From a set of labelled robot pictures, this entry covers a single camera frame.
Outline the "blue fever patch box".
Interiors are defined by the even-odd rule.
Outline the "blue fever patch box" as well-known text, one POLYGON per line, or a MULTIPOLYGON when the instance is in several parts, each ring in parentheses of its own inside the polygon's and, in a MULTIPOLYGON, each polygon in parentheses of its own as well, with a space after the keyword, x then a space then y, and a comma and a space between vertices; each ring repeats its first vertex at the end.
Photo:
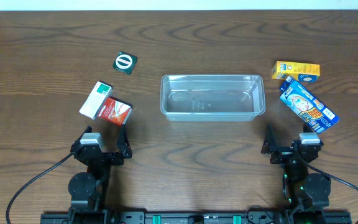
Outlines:
POLYGON ((336 113, 292 77, 285 79, 280 91, 280 99, 317 134, 340 120, 336 113))

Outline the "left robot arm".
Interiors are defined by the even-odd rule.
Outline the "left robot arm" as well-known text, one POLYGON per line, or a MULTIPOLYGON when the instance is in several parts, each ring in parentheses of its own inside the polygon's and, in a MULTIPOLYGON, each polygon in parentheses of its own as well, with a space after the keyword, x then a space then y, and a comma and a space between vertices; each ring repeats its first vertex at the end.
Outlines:
POLYGON ((121 126, 116 147, 117 152, 103 152, 104 143, 100 133, 88 126, 71 145, 74 158, 87 166, 87 171, 74 175, 69 184, 71 207, 77 211, 97 211, 104 202, 112 166, 121 166, 132 157, 126 127, 121 126))

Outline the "yellow medicine box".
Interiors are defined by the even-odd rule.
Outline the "yellow medicine box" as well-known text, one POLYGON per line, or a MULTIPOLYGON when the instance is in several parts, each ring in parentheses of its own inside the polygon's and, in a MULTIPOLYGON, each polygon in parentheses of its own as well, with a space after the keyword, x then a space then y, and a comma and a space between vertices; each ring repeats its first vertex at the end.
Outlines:
POLYGON ((292 77, 299 82, 315 82, 320 76, 320 65, 313 63, 276 61, 272 67, 272 79, 292 77))

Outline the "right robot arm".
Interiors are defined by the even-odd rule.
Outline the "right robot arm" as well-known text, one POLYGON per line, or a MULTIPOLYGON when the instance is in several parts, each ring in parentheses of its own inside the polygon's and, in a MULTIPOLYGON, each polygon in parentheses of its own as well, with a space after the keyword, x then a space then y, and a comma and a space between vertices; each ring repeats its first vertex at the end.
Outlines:
POLYGON ((266 128, 261 153, 270 155, 271 164, 283 168, 283 194, 294 208, 308 211, 329 205, 331 179, 319 172, 310 173, 308 168, 322 147, 322 140, 307 126, 290 146, 279 146, 272 127, 266 128))

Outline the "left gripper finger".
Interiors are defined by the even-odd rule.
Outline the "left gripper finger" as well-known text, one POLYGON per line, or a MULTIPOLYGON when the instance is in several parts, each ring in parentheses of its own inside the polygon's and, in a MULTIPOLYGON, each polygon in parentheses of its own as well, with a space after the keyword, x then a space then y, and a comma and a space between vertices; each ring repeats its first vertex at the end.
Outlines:
POLYGON ((117 143, 116 143, 116 147, 120 150, 120 151, 129 151, 131 149, 130 144, 129 144, 129 140, 127 138, 127 134, 126 134, 126 125, 123 124, 120 128, 119 131, 119 136, 117 139, 117 143))
POLYGON ((86 144, 88 142, 88 139, 90 138, 90 134, 92 133, 92 127, 87 126, 81 136, 78 138, 78 142, 80 144, 86 144))

